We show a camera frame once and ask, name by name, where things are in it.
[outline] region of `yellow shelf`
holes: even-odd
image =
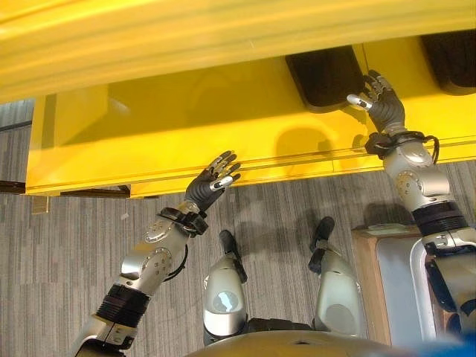
[[[440,142],[439,163],[474,160],[476,158],[476,136],[469,138],[469,144],[452,144]],[[354,158],[340,158],[311,164],[293,164],[287,167],[273,167],[269,169],[241,170],[240,178],[234,186],[247,184],[265,184],[277,181],[291,181],[310,179],[321,176],[335,176],[348,173],[363,173],[367,171],[383,170],[382,160],[376,155],[367,155]],[[195,175],[183,178],[171,178],[163,181],[144,182],[131,185],[131,198],[139,199],[147,196],[157,196],[165,193],[184,192]]]
[[[340,45],[474,28],[475,0],[7,0],[0,103]]]
[[[476,94],[443,94],[416,38],[364,49],[402,98],[409,129],[436,135],[442,158],[446,147],[451,161],[476,158]],[[306,111],[283,58],[95,86],[38,99],[27,193],[117,184],[134,184],[135,196],[177,192],[227,149],[243,163],[240,184],[377,170],[361,148],[374,131],[357,109]],[[148,181],[158,183],[139,185]]]

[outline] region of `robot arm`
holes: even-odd
[[[438,140],[405,128],[405,110],[390,83],[376,71],[365,76],[369,99],[347,100],[369,112],[378,133],[365,147],[383,160],[405,207],[412,213],[427,254],[428,279],[443,308],[457,312],[462,330],[476,330],[476,230],[470,228],[437,167]],[[430,155],[423,144],[434,140]]]
[[[77,336],[70,357],[124,356],[121,350],[131,347],[150,298],[162,282],[184,268],[188,238],[207,229],[205,211],[239,178],[239,174],[231,175],[239,164],[228,167],[235,158],[230,151],[221,154],[192,181],[177,209],[161,211],[142,241],[124,258],[117,280]],[[170,273],[184,249],[184,261]]]

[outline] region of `wire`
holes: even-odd
[[[182,260],[182,262],[180,263],[180,266],[178,266],[178,268],[177,268],[176,270],[172,271],[171,273],[169,273],[169,274],[167,275],[167,277],[164,279],[164,282],[165,282],[165,281],[172,280],[174,277],[176,277],[177,275],[179,275],[182,270],[185,269],[185,262],[187,261],[187,257],[188,257],[188,246],[185,245],[185,256],[184,256],[184,259]]]
[[[440,141],[436,136],[433,135],[425,137],[425,142],[429,140],[434,142],[433,155],[431,157],[433,158],[433,164],[436,165],[438,162],[438,156],[440,156]]]

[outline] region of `yellow table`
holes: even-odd
[[[394,84],[407,127],[440,139],[441,161],[476,158],[476,94],[443,94],[417,38],[354,48],[364,71],[366,58]],[[362,149],[374,131],[357,109],[306,111],[281,57],[95,86],[37,100],[27,194],[178,192],[227,149],[239,184],[377,170]]]

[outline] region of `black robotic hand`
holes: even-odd
[[[364,79],[370,87],[366,87],[364,93],[370,100],[350,94],[347,96],[347,101],[367,110],[379,132],[388,132],[392,127],[404,127],[405,108],[390,83],[379,72],[372,69],[369,70],[368,76],[364,76]]]
[[[188,185],[185,199],[195,203],[202,212],[205,212],[225,192],[226,187],[239,179],[239,173],[232,175],[240,166],[240,163],[232,163],[236,158],[232,151],[226,151],[213,160]]]

